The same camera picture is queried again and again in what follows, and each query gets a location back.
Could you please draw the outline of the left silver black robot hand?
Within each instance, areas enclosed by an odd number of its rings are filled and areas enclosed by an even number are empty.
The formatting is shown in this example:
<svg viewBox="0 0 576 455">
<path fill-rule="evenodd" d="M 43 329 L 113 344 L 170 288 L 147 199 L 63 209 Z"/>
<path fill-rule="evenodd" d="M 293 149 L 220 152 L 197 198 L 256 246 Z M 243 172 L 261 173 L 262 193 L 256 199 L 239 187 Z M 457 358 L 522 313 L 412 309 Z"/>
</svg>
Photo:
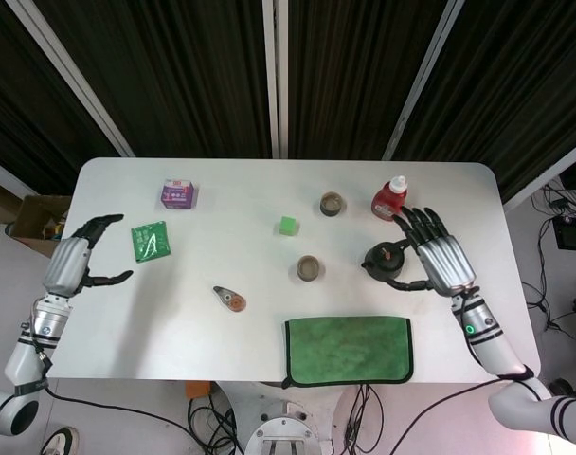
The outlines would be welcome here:
<svg viewBox="0 0 576 455">
<path fill-rule="evenodd" d="M 90 275 L 89 261 L 92 251 L 104 231 L 124 218 L 123 214 L 108 214 L 90 219 L 70 237 L 63 239 L 55 248 L 43 286 L 48 294 L 73 298 L 84 287 L 100 287 L 121 284 L 134 273 L 126 270 L 114 277 Z"/>
</svg>

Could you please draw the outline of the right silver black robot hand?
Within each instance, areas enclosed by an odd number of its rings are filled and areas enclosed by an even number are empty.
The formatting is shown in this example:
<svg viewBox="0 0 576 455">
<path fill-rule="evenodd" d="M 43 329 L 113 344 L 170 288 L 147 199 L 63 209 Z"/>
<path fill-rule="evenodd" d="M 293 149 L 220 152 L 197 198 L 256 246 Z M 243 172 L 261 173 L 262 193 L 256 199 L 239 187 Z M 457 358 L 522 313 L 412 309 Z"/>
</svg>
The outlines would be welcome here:
<svg viewBox="0 0 576 455">
<path fill-rule="evenodd" d="M 387 280 L 393 289 L 403 292 L 434 290 L 453 298 L 474 287 L 476 274 L 457 239 L 431 208 L 402 208 L 393 221 L 423 266 L 427 278 L 416 282 Z"/>
</svg>

